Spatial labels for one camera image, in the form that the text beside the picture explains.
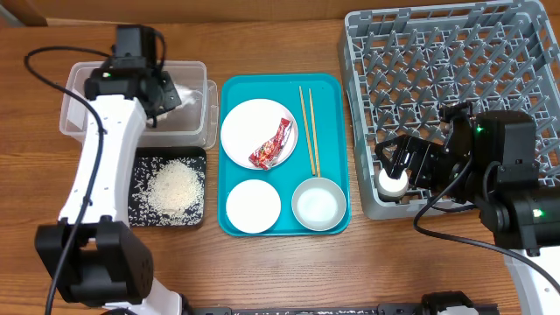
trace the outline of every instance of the green light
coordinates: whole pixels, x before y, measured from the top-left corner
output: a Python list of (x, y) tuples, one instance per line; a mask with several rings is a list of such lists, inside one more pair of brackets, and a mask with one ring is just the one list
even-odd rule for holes
[(541, 209), (533, 209), (533, 216), (536, 218), (540, 218), (544, 216), (544, 211)]

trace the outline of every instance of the red snack packet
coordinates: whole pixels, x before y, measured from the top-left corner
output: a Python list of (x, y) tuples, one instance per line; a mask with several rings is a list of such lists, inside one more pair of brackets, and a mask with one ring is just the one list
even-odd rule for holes
[(276, 135), (256, 149), (255, 152), (248, 157), (248, 160), (258, 168), (262, 168), (265, 171), (269, 170), (277, 161), (280, 151), (282, 151), (288, 141), (288, 135), (291, 132), (291, 124), (292, 121), (282, 118)]

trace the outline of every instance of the teal tray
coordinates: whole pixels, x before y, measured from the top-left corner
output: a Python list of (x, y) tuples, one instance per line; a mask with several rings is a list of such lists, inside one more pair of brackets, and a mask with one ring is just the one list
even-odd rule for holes
[[(299, 98), (299, 86), (304, 91), (305, 108), (312, 137), (309, 92), (313, 94), (315, 125), (321, 176), (334, 181), (346, 196), (346, 214), (336, 227), (323, 232), (311, 231), (296, 220), (291, 211), (291, 195), (299, 184), (312, 176), (304, 117)], [(282, 164), (270, 171), (249, 170), (234, 163), (221, 146), (218, 163), (218, 222), (233, 236), (272, 235), (334, 235), (348, 226), (352, 217), (348, 184), (347, 141), (340, 84), (325, 73), (243, 75), (231, 78), (221, 90), (220, 124), (238, 104), (264, 98), (283, 104), (296, 118), (299, 135), (296, 149)], [(235, 228), (226, 215), (226, 200), (237, 184), (248, 179), (260, 179), (276, 188), (282, 201), (280, 217), (267, 231), (247, 234)]]

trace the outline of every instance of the white plate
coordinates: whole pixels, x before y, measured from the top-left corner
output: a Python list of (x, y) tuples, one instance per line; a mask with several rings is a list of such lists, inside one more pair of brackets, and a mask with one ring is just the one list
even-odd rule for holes
[(231, 224), (245, 233), (261, 233), (280, 216), (281, 201), (272, 185), (259, 179), (238, 184), (227, 196), (226, 214)]
[(291, 112), (277, 101), (254, 99), (235, 106), (221, 125), (221, 146), (239, 166), (261, 170), (249, 162), (249, 156), (277, 133), (282, 118), (290, 119), (292, 125), (288, 142), (274, 166), (280, 165), (296, 148), (298, 125)]

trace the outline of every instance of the dish rack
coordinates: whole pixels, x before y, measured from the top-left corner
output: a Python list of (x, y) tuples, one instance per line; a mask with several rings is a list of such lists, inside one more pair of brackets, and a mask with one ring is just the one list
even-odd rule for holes
[[(380, 200), (374, 175), (382, 165), (374, 147), (402, 134), (442, 143), (438, 104), (472, 101), (475, 113), (519, 110), (533, 116), (539, 180), (559, 185), (559, 52), (535, 0), (346, 15), (339, 62), (364, 213), (375, 220), (414, 216), (432, 196), (410, 187), (398, 202)], [(443, 199), (439, 206), (456, 204)]]

